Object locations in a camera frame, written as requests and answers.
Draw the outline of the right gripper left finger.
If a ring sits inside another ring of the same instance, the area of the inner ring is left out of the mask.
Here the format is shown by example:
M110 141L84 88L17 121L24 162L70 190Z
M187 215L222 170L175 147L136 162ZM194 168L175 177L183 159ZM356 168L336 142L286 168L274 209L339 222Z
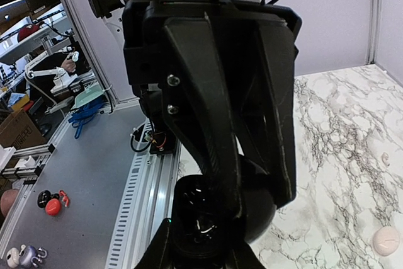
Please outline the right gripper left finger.
M135 269L162 269L172 268L170 255L169 235L171 220L163 219L150 245L146 249Z

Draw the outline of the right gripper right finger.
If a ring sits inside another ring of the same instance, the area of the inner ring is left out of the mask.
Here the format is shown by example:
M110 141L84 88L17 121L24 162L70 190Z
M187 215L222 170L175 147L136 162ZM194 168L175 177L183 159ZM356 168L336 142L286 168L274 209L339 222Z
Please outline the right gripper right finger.
M258 260L250 245L242 241L234 245L231 253L231 268L265 269Z

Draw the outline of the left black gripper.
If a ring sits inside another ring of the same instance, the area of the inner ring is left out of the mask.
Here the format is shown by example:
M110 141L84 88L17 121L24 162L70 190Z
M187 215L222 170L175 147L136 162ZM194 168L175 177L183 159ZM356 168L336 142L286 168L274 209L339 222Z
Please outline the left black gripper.
M291 9L250 1L130 0L123 52L135 96L161 82L166 125L190 151L224 216L242 214L241 165L224 66L238 66L252 20L276 21L296 37Z

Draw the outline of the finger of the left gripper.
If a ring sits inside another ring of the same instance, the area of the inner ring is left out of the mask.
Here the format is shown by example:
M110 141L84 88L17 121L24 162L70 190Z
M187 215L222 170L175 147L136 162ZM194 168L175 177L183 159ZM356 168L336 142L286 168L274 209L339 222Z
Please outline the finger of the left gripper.
M296 196L295 37L274 14L252 13L226 25L220 54L236 134L245 155L269 174L268 187L282 208Z

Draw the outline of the black round earbud case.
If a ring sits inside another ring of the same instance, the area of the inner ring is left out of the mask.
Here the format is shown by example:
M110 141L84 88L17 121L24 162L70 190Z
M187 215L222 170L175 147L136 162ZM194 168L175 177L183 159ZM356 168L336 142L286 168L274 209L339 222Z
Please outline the black round earbud case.
M254 241L267 229L276 211L263 168L245 156L241 160L241 217L224 216L224 204L209 189L203 175L180 178L174 189L170 242L179 266L219 266L239 243Z

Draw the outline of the pink round earbud case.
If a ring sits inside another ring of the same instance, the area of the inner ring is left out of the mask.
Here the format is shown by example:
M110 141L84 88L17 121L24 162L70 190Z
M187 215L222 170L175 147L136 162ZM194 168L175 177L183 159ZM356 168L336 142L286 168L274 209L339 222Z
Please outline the pink round earbud case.
M381 227L372 237L374 251L380 256L390 256L400 246L400 233L391 226Z

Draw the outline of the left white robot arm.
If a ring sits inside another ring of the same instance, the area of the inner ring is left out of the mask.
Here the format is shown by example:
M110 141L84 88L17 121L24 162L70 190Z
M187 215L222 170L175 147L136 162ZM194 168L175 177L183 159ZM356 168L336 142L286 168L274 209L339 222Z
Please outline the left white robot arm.
M296 196L293 85L302 21L265 0L88 0L118 13L129 84L160 132L173 134L207 179L221 213L246 208L245 160L282 208Z

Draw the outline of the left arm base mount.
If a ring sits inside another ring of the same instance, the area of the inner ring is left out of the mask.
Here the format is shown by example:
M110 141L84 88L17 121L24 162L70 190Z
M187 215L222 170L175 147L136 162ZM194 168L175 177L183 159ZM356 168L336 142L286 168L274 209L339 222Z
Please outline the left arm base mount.
M162 115L162 92L143 91L139 97L139 104L149 119L151 130L146 133L147 145L136 149L133 145L135 134L131 135L130 147L133 152L149 151L150 154L165 155L172 154L176 150L176 136L166 125Z

